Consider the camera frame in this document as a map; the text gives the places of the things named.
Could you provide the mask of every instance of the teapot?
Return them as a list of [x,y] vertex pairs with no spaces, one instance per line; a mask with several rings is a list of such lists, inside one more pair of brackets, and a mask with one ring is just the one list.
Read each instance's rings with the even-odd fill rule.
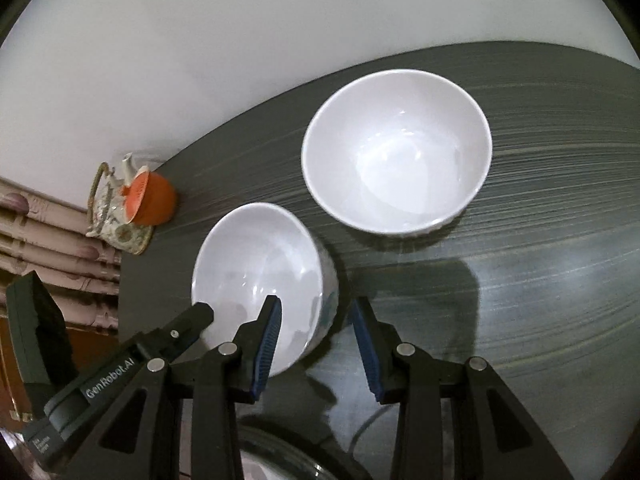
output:
[[[98,167],[87,201],[86,212],[90,227],[86,236],[101,238],[128,253],[141,254],[151,241],[153,227],[132,223],[127,218],[125,202],[133,181],[137,176],[149,173],[149,168],[142,166],[136,170],[132,153],[127,153],[122,160],[122,172],[124,179],[118,179],[115,177],[115,170],[110,170],[106,162]],[[103,177],[104,185],[98,193]]]
[[164,176],[142,166],[137,172],[131,154],[122,161],[124,185],[120,193],[124,199],[127,222],[138,225],[160,225],[174,215],[177,194],[174,186]]

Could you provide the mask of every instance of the ceramic bowl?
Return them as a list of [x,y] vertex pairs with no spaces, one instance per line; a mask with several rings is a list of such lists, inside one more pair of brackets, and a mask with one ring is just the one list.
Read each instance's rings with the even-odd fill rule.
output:
[[316,112],[302,171],[335,219],[382,235],[451,222],[489,171],[492,138],[479,105],[455,83],[420,70],[364,76]]
[[231,341],[258,317],[268,294],[282,302],[282,326],[270,375],[289,368],[326,335],[338,305],[328,253],[292,213],[269,203],[243,205],[209,232],[193,270],[191,301],[208,303],[208,348]]

